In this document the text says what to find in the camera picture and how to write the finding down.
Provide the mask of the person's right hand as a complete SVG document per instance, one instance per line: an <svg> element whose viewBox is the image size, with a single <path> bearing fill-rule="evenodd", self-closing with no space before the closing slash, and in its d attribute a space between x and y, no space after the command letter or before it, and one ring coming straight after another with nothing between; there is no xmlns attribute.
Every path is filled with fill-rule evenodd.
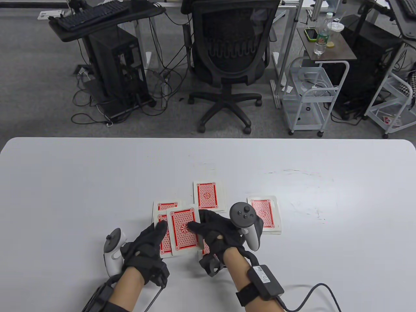
<svg viewBox="0 0 416 312"><path fill-rule="evenodd" d="M215 254L222 264L225 264L224 254L229 248L236 248L242 256L258 263L256 256L245 250L245 239L230 219L205 209L199 210L199 215L200 222L190 221L187 227L204 239L210 253Z"/></svg>

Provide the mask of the person's left hand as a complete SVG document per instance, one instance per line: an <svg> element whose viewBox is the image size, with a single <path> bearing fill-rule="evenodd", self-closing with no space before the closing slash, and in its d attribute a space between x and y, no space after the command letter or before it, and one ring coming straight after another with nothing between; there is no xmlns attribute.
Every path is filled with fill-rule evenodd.
<svg viewBox="0 0 416 312"><path fill-rule="evenodd" d="M123 257L122 272L133 267L141 273L145 284L153 282L161 288L167 285L170 275L167 265L160 256L160 247L168 230L165 220L152 223L143 230L133 242L127 242L121 247Z"/></svg>

